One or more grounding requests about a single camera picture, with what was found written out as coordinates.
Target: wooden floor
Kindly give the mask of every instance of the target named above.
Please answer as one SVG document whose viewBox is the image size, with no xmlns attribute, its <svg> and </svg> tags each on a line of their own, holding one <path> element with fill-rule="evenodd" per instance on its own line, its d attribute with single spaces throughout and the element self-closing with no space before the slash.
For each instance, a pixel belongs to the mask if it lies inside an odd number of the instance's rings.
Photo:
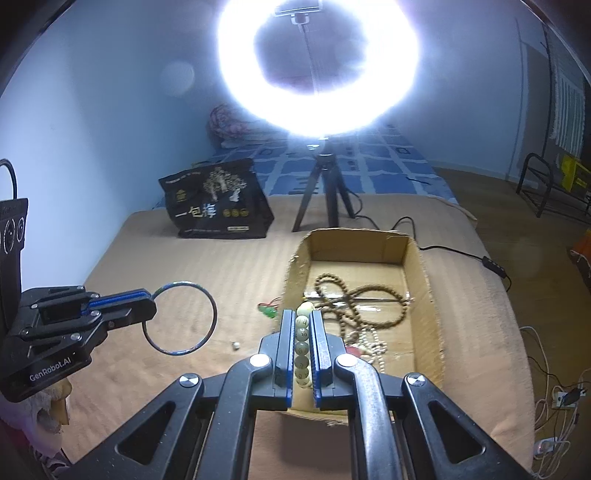
<svg viewBox="0 0 591 480">
<path fill-rule="evenodd" d="M 517 322 L 536 328 L 551 373 L 563 385 L 575 383 L 580 373 L 591 367 L 591 293 L 569 260 L 567 249 L 580 240 L 586 226 L 551 213 L 536 218 L 531 204 L 515 194 L 515 185 L 503 180 L 456 170 L 437 172 L 447 180 L 459 203 L 478 218 L 480 238 L 492 259 L 510 275 L 509 298 Z M 532 338 L 524 335 L 524 342 L 528 355 L 543 365 Z M 530 364 L 535 397 L 542 398 L 545 375 Z M 586 380 L 591 381 L 591 372 Z M 581 400 L 579 413 L 571 448 L 552 479 L 591 478 L 591 394 Z M 553 427 L 554 420 L 536 439 L 553 437 Z"/>
</svg>

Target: beige blanket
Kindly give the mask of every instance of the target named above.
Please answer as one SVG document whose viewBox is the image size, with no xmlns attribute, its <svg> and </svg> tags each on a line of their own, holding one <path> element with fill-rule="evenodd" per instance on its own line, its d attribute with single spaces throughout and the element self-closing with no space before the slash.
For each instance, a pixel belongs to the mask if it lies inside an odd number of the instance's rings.
<svg viewBox="0 0 591 480">
<path fill-rule="evenodd" d="M 259 240 L 179 239 L 164 210 L 129 217 L 87 288 L 111 294 L 195 281 L 217 300 L 219 323 L 205 347 L 184 357 L 153 350 L 140 325 L 111 332 L 95 349 L 92 364 L 71 377 L 71 421 L 64 428 L 68 455 L 84 455 L 180 374 L 215 375 L 256 352 L 261 337 L 273 328 L 256 304 L 280 295 L 287 262 L 304 235 L 291 233 L 300 199 L 271 197 L 275 222 L 267 238 Z M 471 220 L 442 201 L 404 194 L 364 196 L 363 201 L 363 213 L 382 229 L 402 215 L 412 216 L 421 246 L 486 254 Z M 303 228 L 324 227 L 325 222 L 324 198 L 314 197 Z M 369 227 L 366 220 L 345 218 L 342 226 Z M 408 226 L 400 230 L 410 233 Z M 534 441 L 530 370 L 501 280 L 471 258 L 438 249 L 423 255 L 443 328 L 444 391 L 529 468 Z M 192 289 L 166 292 L 157 303 L 159 313 L 148 328 L 163 348 L 188 348 L 209 326 L 210 307 Z M 241 348 L 233 351 L 231 342 L 240 342 Z M 259 413 L 249 478 L 350 478 L 345 428 Z"/>
</svg>

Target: black bag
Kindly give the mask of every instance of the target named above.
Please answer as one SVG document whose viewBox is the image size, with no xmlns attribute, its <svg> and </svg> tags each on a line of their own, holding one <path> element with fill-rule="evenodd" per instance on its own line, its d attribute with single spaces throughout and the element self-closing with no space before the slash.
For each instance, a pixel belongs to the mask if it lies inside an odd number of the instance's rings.
<svg viewBox="0 0 591 480">
<path fill-rule="evenodd" d="M 251 158 L 160 179 L 166 210 L 183 238 L 265 238 L 274 220 Z"/>
</svg>

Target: blue gripper pad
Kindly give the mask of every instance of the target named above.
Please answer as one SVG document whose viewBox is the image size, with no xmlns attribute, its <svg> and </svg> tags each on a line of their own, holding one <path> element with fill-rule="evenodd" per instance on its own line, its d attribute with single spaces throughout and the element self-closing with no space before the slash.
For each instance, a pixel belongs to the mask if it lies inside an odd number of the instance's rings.
<svg viewBox="0 0 591 480">
<path fill-rule="evenodd" d="M 283 310 L 275 357 L 275 383 L 285 387 L 285 400 L 288 407 L 291 407 L 293 399 L 295 319 L 296 313 L 293 310 Z"/>
<path fill-rule="evenodd" d="M 312 387 L 314 390 L 314 404 L 319 408 L 322 400 L 322 387 L 326 387 L 333 382 L 333 368 L 322 314 L 319 310 L 313 310 L 309 319 Z"/>
</svg>

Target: orange object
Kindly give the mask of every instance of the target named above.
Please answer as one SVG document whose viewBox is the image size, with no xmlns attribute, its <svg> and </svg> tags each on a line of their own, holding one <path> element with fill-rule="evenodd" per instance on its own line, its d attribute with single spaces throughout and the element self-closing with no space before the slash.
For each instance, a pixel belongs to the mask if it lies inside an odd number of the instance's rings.
<svg viewBox="0 0 591 480">
<path fill-rule="evenodd" d="M 575 244 L 569 254 L 581 272 L 583 281 L 591 290 L 591 228 L 587 228 L 584 237 Z"/>
</svg>

